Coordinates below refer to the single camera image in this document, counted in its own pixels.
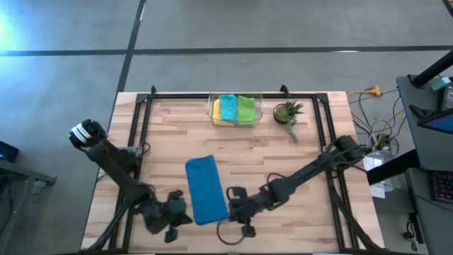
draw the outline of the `green cloth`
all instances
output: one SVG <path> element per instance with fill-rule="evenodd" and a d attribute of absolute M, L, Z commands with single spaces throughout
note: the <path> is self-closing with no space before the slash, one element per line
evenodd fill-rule
<path fill-rule="evenodd" d="M 238 121 L 255 120 L 255 99 L 238 96 Z"/>

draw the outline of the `monitor screen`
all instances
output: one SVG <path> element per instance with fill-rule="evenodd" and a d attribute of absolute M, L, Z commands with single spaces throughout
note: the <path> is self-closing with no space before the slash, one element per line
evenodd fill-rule
<path fill-rule="evenodd" d="M 443 132 L 453 132 L 453 113 L 427 121 L 424 126 Z"/>

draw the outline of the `plant pot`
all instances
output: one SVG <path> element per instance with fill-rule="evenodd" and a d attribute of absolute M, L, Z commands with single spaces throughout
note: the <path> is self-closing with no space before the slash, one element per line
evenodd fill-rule
<path fill-rule="evenodd" d="M 273 112 L 273 113 L 274 113 L 274 114 L 273 114 L 273 115 L 274 115 L 274 120 L 275 120 L 277 123 L 282 124 L 282 125 L 285 125 L 288 121 L 287 121 L 287 120 L 279 120 L 279 119 L 277 118 L 277 116 L 275 116 L 275 111 L 277 110 L 277 108 L 279 108 L 280 106 L 284 106 L 284 105 L 285 105 L 284 103 L 279 103 L 279 104 L 277 104 L 277 105 L 274 107 L 274 112 Z"/>

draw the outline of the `yellow cable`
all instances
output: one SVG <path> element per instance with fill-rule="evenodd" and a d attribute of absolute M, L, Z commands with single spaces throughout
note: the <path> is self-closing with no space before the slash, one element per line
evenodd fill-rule
<path fill-rule="evenodd" d="M 351 95 L 354 95 L 354 94 L 373 94 L 373 91 L 352 91 L 350 93 L 348 93 L 347 97 L 349 98 L 349 96 Z M 361 123 L 363 123 L 363 125 L 365 125 L 365 127 L 368 129 L 368 131 L 371 133 L 371 127 L 368 125 L 368 123 L 366 121 L 364 121 L 358 114 L 356 114 L 352 109 L 350 110 L 351 113 L 354 115 L 354 117 L 356 117 L 358 120 L 360 120 Z M 376 143 L 376 137 L 374 136 L 373 133 L 371 133 L 371 136 L 373 138 L 373 141 L 374 143 Z"/>
<path fill-rule="evenodd" d="M 400 110 L 398 113 L 396 113 L 396 114 L 395 114 L 395 118 L 396 118 L 396 116 L 400 115 L 402 112 L 404 112 L 404 109 L 403 109 L 403 110 Z M 394 119 L 394 117 L 391 117 L 390 119 L 388 119 L 388 120 L 385 122 L 384 128 L 385 128 L 386 125 L 388 125 L 388 126 L 390 127 L 389 122 L 390 122 L 391 120 L 393 120 L 393 119 Z M 379 145 L 379 143 L 381 142 L 383 136 L 384 136 L 384 131 L 382 130 L 381 133 L 380 133 L 379 136 L 378 136 L 379 138 L 377 138 L 377 141 L 374 142 L 374 146 Z"/>

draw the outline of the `blue cloth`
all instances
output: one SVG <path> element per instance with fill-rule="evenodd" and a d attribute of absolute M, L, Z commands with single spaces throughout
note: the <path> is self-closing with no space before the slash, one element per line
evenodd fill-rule
<path fill-rule="evenodd" d="M 228 218 L 214 156 L 190 159 L 185 163 L 185 172 L 195 222 L 203 225 Z"/>
<path fill-rule="evenodd" d="M 222 120 L 236 120 L 237 107 L 238 98 L 235 95 L 220 95 L 220 118 Z"/>

